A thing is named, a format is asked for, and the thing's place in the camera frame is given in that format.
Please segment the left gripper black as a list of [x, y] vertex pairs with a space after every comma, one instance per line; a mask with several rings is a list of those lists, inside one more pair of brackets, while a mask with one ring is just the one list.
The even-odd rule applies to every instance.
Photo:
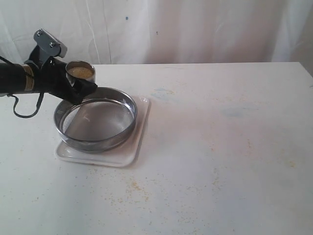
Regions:
[[81, 104], [83, 99], [94, 93], [98, 86], [84, 79], [76, 79], [71, 85], [66, 77], [66, 64], [57, 59], [67, 53], [65, 45], [55, 45], [56, 53], [46, 52], [39, 45], [32, 50], [25, 64], [32, 69], [32, 93], [49, 93], [70, 102]]

